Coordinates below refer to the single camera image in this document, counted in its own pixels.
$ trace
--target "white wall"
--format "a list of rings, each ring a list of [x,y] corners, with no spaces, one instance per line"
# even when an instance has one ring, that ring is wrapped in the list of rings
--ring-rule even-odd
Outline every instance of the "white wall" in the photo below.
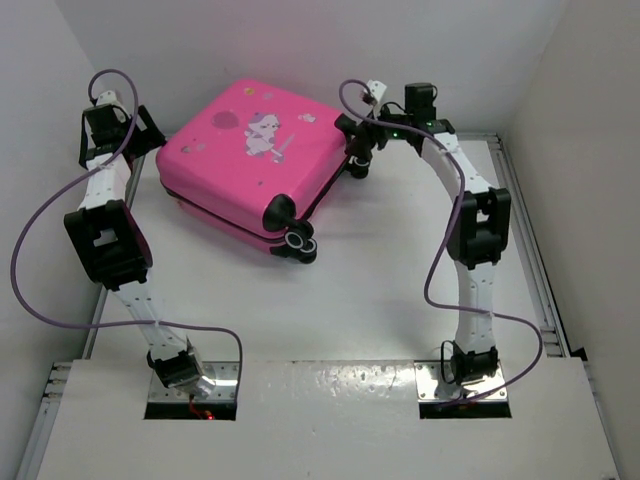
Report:
[[[573,0],[507,137],[628,479],[640,478],[639,88],[640,2]]]
[[[347,77],[440,89],[442,115],[496,131],[513,114],[566,0],[56,0],[97,69],[117,66],[175,131],[251,76],[338,105]]]
[[[11,2],[0,15],[0,479],[14,478],[51,363],[81,353],[83,335],[29,317],[13,298],[9,257],[30,214],[82,173],[80,114],[93,69],[53,2]],[[45,213],[19,263],[27,297],[69,322],[90,316],[95,288],[62,226],[72,192]]]

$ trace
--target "table surface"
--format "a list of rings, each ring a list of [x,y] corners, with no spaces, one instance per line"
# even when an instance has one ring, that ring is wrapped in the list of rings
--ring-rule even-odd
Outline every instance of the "table surface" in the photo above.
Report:
[[[484,141],[461,143],[481,175],[498,184]],[[132,212],[151,246],[154,281],[167,319],[234,329],[248,360],[433,359],[452,339],[457,313],[426,304],[423,285],[442,240],[451,201],[435,173],[404,142],[376,152],[369,177],[345,175],[313,218],[318,259],[312,265],[254,250],[178,208],[161,188],[151,154]],[[535,292],[511,231],[494,283],[496,311],[541,323]],[[433,297],[458,302],[453,263],[445,257]],[[129,318],[109,295],[102,321]],[[507,370],[510,359],[530,359],[531,331],[494,322]],[[206,360],[233,360],[224,334],[190,333]],[[131,328],[99,331],[98,360],[140,361],[145,341]]]
[[[463,147],[496,184],[487,144]],[[242,337],[237,421],[143,420],[152,375],[147,347],[136,330],[107,329],[91,360],[74,363],[38,478],[613,476],[579,359],[543,358],[509,389],[511,419],[419,420],[407,359],[437,358],[457,324],[455,313],[422,299],[449,209],[435,174],[409,147],[392,144],[376,155],[369,178],[337,182],[314,219],[318,260],[306,266],[254,251],[183,214],[149,159],[133,213],[152,246],[155,279],[169,318],[230,327]],[[512,232],[495,307],[540,321],[516,243]],[[457,301],[448,260],[434,296]],[[124,318],[109,298],[102,320]],[[535,337],[502,321],[495,333],[511,377],[533,357]],[[190,337],[204,359],[236,358],[224,335]]]

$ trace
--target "metal base plate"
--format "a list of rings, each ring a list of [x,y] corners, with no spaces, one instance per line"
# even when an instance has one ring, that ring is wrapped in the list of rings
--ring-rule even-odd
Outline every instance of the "metal base plate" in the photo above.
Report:
[[[203,362],[204,373],[214,379],[216,386],[206,398],[194,399],[193,406],[208,410],[216,420],[235,420],[235,391],[238,384],[237,362]],[[145,419],[197,420],[189,409],[187,394],[174,388],[165,388],[157,375],[151,377]]]
[[[439,361],[415,362],[416,387],[420,418],[510,418],[509,396],[506,388],[477,402],[440,407],[442,403],[472,397],[504,384],[502,366],[493,377],[485,376],[471,384],[447,385],[441,380]],[[449,362],[444,362],[445,375],[450,373]]]

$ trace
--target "gray wall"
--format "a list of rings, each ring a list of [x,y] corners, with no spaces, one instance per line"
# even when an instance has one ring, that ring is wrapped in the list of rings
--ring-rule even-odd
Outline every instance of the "gray wall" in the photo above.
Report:
[[[72,359],[82,335],[29,317],[13,298],[9,257],[29,215],[82,173],[76,164],[80,113],[93,69],[53,2],[11,2],[0,16],[0,479],[14,478],[49,368]],[[27,238],[20,283],[34,306],[86,321],[95,288],[74,259],[62,215],[82,192],[63,197]]]
[[[628,479],[640,478],[639,86],[640,2],[573,0],[507,136]]]
[[[463,130],[513,114],[566,0],[56,0],[96,69],[117,66],[175,131],[250,76],[337,105],[346,77],[402,101],[431,81]]]

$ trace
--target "suitcase zipper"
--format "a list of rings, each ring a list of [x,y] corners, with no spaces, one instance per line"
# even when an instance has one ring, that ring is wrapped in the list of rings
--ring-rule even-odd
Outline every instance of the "suitcase zipper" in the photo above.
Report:
[[[336,170],[336,173],[334,173],[331,178],[327,181],[327,183],[325,183],[324,187],[322,187],[322,190],[320,190],[320,192],[318,192],[318,195],[316,196],[315,200],[313,202],[311,202],[311,205],[309,205],[309,207],[307,207],[307,209],[305,210],[304,214],[299,218],[299,220],[308,220],[311,215],[313,214],[313,212],[315,211],[316,207],[318,206],[318,204],[320,203],[320,201],[327,195],[327,193],[329,193],[329,190],[331,189],[331,187],[333,186],[333,184],[336,182],[336,180],[338,180],[338,177],[340,177],[340,175],[342,174],[342,172],[344,171],[345,167],[347,166],[347,164],[349,163],[349,157],[347,156],[345,158],[345,160],[342,162],[342,164],[340,165],[340,168],[338,168],[338,170]],[[278,243],[284,243],[285,239],[284,239],[284,235],[282,235],[281,237],[278,238],[266,238],[263,237],[262,235],[258,235],[255,232],[252,232],[251,230],[241,227],[240,225],[238,225],[237,223],[233,223],[229,220],[227,220],[224,217],[221,217],[220,215],[217,215],[203,207],[201,207],[200,205],[197,205],[195,203],[193,203],[191,200],[188,200],[186,198],[184,198],[182,195],[177,194],[176,192],[174,192],[173,190],[170,190],[169,188],[167,188],[167,186],[162,183],[162,181],[160,182],[160,184],[164,187],[164,189],[166,190],[166,192],[169,194],[169,196],[186,203],[187,205],[196,208],[198,210],[200,210],[203,213],[206,213],[208,215],[211,215],[212,217],[215,217],[217,220],[220,220],[221,222],[225,223],[226,225],[229,225],[230,227],[234,227],[237,228],[238,230],[242,230],[243,232],[251,235],[254,238],[258,238],[260,240],[262,240],[265,243],[273,243],[273,244],[278,244]]]

